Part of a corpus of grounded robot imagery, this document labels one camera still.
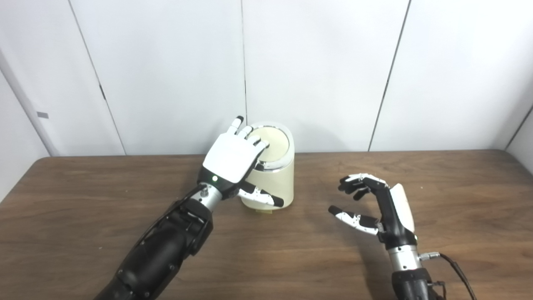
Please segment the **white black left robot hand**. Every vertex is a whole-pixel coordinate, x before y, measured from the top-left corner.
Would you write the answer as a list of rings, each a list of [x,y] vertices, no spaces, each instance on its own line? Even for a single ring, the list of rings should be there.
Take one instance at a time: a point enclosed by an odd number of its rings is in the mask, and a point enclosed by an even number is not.
[[[244,117],[238,115],[227,131],[217,137],[202,162],[198,183],[206,185],[208,194],[200,196],[199,201],[211,212],[217,203],[235,196],[278,208],[285,204],[281,197],[247,182],[269,142],[257,135],[249,137],[253,128],[246,126],[241,130],[243,122]]]

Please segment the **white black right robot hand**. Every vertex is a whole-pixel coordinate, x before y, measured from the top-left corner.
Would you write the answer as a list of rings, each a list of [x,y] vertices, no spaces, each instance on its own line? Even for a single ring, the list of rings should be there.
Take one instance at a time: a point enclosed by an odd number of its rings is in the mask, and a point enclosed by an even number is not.
[[[347,195],[352,194],[356,201],[367,194],[373,194],[381,212],[381,218],[378,219],[331,205],[328,211],[338,220],[361,232],[377,236],[386,250],[418,244],[411,207],[401,184],[390,187],[374,175],[356,173],[341,178],[338,190]]]

